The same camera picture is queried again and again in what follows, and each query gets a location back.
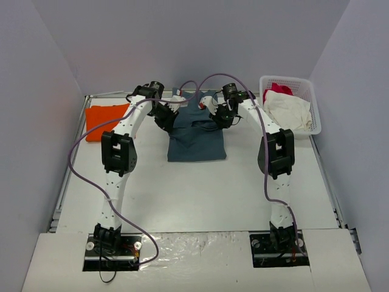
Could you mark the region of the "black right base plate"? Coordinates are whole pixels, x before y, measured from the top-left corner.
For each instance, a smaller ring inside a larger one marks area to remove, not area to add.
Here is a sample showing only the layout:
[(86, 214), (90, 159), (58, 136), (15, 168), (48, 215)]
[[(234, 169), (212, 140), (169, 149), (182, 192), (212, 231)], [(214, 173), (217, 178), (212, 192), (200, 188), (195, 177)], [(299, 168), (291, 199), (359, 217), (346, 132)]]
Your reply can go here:
[(309, 257), (302, 232), (298, 233), (298, 243), (278, 251), (272, 244), (269, 231), (250, 232), (250, 248), (254, 268), (292, 268), (309, 266)]

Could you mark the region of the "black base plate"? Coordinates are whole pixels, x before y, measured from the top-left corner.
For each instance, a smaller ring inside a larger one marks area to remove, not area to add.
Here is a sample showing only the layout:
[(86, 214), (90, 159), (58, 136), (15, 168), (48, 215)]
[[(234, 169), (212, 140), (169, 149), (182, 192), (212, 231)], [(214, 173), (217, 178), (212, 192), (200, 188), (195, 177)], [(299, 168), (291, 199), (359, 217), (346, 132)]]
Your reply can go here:
[(89, 234), (84, 252), (83, 272), (138, 271), (142, 237), (139, 234), (122, 234), (115, 249), (99, 245)]
[(298, 233), (298, 243), (278, 251), (272, 244), (269, 231), (250, 232), (250, 248), (254, 268), (292, 268), (309, 266), (309, 257), (302, 232)]

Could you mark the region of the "white plastic laundry basket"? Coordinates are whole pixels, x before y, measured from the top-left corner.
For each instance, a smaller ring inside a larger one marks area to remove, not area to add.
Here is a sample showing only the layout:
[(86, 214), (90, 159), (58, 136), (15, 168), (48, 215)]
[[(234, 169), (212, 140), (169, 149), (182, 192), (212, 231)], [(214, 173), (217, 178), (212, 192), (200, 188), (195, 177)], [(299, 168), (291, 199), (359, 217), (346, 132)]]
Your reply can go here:
[(271, 120), (292, 130), (297, 139), (322, 130), (314, 88), (307, 79), (264, 75), (260, 78), (260, 101)]

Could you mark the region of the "red t-shirt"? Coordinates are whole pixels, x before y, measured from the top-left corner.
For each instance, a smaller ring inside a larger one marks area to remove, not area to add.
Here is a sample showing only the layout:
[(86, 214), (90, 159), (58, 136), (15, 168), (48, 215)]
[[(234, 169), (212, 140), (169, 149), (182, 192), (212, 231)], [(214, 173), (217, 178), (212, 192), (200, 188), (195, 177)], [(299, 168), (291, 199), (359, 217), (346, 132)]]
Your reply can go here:
[(276, 92), (276, 93), (287, 94), (287, 95), (290, 95), (290, 96), (293, 95), (293, 92), (292, 92), (290, 87), (288, 87), (286, 85), (279, 85), (279, 84), (274, 83), (274, 82), (271, 84), (271, 87), (269, 89), (265, 89), (264, 90), (263, 98), (266, 97), (266, 94), (267, 94), (268, 91), (273, 91), (273, 92)]

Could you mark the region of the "folded orange t-shirt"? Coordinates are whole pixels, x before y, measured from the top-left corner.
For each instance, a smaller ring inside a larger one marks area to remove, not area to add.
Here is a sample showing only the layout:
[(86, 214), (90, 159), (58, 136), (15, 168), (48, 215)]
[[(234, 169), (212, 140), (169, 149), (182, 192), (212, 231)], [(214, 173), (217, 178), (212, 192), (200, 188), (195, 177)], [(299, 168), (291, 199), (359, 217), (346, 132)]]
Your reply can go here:
[[(85, 109), (86, 117), (86, 131), (90, 131), (92, 128), (106, 123), (107, 121), (121, 118), (125, 115), (130, 104), (112, 105), (112, 106), (98, 106), (94, 105)], [(92, 133), (88, 134), (85, 138), (87, 142), (100, 142), (101, 136), (104, 131), (112, 131), (114, 127), (118, 125), (118, 122), (111, 122), (96, 129)]]

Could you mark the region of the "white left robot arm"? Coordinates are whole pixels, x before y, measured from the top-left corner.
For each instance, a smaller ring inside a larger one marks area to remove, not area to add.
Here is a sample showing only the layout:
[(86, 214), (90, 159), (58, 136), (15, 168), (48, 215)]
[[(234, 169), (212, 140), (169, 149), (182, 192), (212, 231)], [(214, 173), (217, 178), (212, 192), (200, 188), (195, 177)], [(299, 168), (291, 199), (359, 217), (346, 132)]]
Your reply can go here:
[(137, 86), (123, 119), (111, 131), (102, 134), (105, 192), (109, 196), (103, 202), (102, 214), (94, 229), (94, 240), (100, 242), (100, 247), (108, 254), (116, 254), (122, 247), (122, 220), (115, 211), (122, 209), (125, 185), (137, 163), (134, 145), (137, 130), (144, 118), (151, 116), (159, 128), (169, 133), (178, 116), (180, 105), (160, 102), (163, 91), (164, 85), (157, 81)]

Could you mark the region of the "cream white t-shirt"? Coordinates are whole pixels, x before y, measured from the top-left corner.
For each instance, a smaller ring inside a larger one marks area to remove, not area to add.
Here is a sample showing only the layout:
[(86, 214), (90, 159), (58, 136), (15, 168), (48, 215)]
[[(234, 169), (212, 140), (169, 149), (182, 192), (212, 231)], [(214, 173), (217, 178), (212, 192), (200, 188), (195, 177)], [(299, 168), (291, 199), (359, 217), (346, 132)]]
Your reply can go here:
[(280, 127), (309, 131), (311, 103), (299, 97), (268, 91), (263, 105), (266, 114)]

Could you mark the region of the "blue-grey t-shirt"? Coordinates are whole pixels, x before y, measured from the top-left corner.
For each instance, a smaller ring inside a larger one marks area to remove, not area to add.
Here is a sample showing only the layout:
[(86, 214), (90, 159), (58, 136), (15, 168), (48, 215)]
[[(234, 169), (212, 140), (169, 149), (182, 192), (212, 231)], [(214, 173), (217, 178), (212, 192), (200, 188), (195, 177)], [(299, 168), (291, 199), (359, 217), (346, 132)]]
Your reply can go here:
[(206, 110), (198, 108), (192, 94), (182, 91), (189, 100), (187, 106), (179, 108), (169, 135), (168, 162), (207, 162), (225, 160), (222, 129), (209, 118)]

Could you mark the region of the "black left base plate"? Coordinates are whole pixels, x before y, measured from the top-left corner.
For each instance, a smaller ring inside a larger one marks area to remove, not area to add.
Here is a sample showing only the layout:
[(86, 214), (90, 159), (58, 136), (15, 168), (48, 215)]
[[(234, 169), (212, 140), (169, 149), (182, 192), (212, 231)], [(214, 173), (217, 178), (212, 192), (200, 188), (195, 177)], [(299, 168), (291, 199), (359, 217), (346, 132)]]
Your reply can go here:
[(122, 234), (115, 249), (99, 245), (89, 234), (84, 252), (83, 272), (138, 271), (142, 237), (139, 234)]

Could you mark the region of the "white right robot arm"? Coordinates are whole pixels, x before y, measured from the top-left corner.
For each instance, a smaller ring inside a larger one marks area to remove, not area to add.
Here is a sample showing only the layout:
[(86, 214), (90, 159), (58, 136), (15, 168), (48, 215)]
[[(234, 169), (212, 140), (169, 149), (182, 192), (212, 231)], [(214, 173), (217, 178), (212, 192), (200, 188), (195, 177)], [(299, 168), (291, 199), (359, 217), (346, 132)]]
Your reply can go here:
[(224, 103), (206, 96), (200, 101), (201, 109), (209, 110), (209, 118), (221, 129), (230, 128), (234, 118), (245, 120), (257, 134), (261, 143), (258, 166), (264, 174), (264, 195), (270, 202), (270, 245), (284, 251), (295, 241), (295, 217), (290, 201), (290, 180), (295, 163), (294, 134), (276, 124), (261, 108), (250, 91), (239, 91), (234, 83), (222, 87)]

